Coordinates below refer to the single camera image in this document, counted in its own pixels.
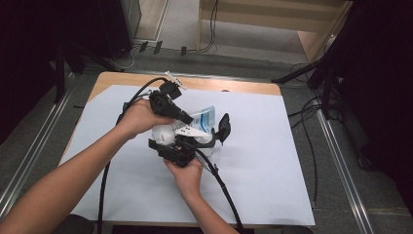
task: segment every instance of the forearm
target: forearm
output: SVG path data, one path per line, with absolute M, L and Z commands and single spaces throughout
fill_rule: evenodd
M 201 195 L 187 196 L 184 200 L 205 234 L 238 233 Z
M 44 176 L 11 209 L 0 233 L 51 233 L 126 141 L 112 130 Z

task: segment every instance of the wooden table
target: wooden table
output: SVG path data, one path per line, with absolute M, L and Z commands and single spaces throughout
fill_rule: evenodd
M 202 20 L 210 20 L 214 3 L 200 0 L 198 50 Z M 329 37 L 341 30 L 351 6 L 351 1 L 343 0 L 219 0 L 216 20 L 297 30 L 307 60 L 312 62 Z
M 135 85 L 143 86 L 148 81 L 156 77 L 167 77 L 166 74 L 130 74 L 122 72 L 103 72 L 97 78 L 96 84 L 92 89 L 89 100 L 100 94 L 111 85 Z M 243 81 L 230 81 L 224 79 L 202 78 L 202 77 L 182 77 L 179 80 L 189 89 L 211 90 L 211 91 L 230 91 L 238 93 L 261 94 L 261 95 L 281 95 L 280 87 L 275 84 L 253 83 Z

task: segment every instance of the white tabletop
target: white tabletop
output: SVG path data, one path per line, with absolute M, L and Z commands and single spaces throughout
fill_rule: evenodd
M 123 103 L 140 87 L 111 86 L 85 107 L 61 163 L 115 125 Z M 315 225 L 281 96 L 215 91 L 183 91 L 174 102 L 187 112 L 215 106 L 216 123 L 225 114 L 232 132 L 209 158 L 219 168 L 245 226 Z M 151 132 L 129 141 L 113 158 L 106 184 L 103 219 L 129 224 L 194 225 L 157 152 L 148 147 Z M 97 220 L 101 175 L 73 210 Z M 229 223 L 232 210 L 215 178 L 204 171 L 202 194 Z

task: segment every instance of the hand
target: hand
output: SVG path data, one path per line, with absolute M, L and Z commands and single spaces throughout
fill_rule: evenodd
M 168 169 L 175 177 L 175 183 L 184 200 L 201 196 L 200 184 L 203 166 L 193 159 L 185 168 L 179 168 L 173 162 L 164 160 Z
M 134 138 L 155 125 L 169 125 L 173 122 L 173 119 L 154 114 L 149 100 L 140 99 L 131 105 L 116 128 L 124 131 L 129 138 Z

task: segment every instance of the metal rail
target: metal rail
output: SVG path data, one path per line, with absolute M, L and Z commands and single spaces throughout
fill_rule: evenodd
M 334 163 L 337 167 L 337 172 L 343 183 L 344 190 L 346 191 L 347 198 L 349 199 L 350 206 L 355 216 L 358 229 L 361 234 L 374 234 L 373 226 L 368 217 L 367 211 L 363 205 L 363 202 L 358 194 L 355 183 L 347 168 L 346 161 L 343 157 L 343 153 L 339 147 L 337 139 L 331 128 L 330 122 L 324 118 L 322 111 L 318 111 L 319 123 L 324 131 L 325 138 L 330 148 Z
M 23 160 L 21 161 L 18 169 L 7 185 L 5 191 L 0 197 L 0 220 L 2 220 L 12 206 L 15 204 L 16 200 L 19 197 L 21 189 L 23 188 L 27 178 L 36 164 L 39 155 L 41 154 L 43 147 L 46 144 L 58 118 L 60 117 L 61 112 L 64 109 L 64 106 L 67 104 L 68 98 L 71 94 L 71 91 L 76 83 L 76 77 L 73 73 L 67 78 L 67 90 L 63 95 L 59 103 L 56 103 L 48 117 L 46 118 L 42 128 L 37 134 L 36 138 L 30 145 L 30 148 L 27 150 Z

